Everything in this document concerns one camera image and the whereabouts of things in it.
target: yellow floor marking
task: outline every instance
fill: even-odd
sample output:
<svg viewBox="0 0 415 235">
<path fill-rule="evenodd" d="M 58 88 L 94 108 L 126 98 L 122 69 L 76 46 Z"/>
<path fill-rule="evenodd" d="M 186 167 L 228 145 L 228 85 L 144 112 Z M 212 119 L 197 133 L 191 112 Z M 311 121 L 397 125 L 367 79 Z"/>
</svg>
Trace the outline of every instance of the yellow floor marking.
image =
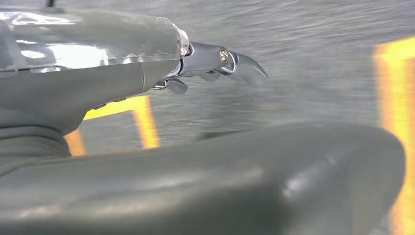
<svg viewBox="0 0 415 235">
<path fill-rule="evenodd" d="M 132 97 L 125 101 L 109 103 L 107 106 L 97 110 L 90 110 L 85 115 L 84 120 L 131 111 L 133 112 L 143 147 L 145 149 L 158 147 L 160 143 L 151 112 L 150 98 L 148 96 Z M 67 140 L 70 151 L 74 157 L 84 156 L 86 154 L 82 142 L 82 135 L 79 130 L 65 136 L 65 139 Z"/>
<path fill-rule="evenodd" d="M 66 135 L 65 139 L 69 145 L 70 153 L 72 156 L 78 157 L 85 155 L 85 147 L 84 143 L 82 142 L 82 136 L 81 133 L 79 133 L 79 130 L 75 130 L 69 135 Z"/>
<path fill-rule="evenodd" d="M 415 37 L 379 45 L 378 72 L 381 119 L 405 146 L 403 189 L 392 210 L 392 233 L 415 235 Z"/>
</svg>

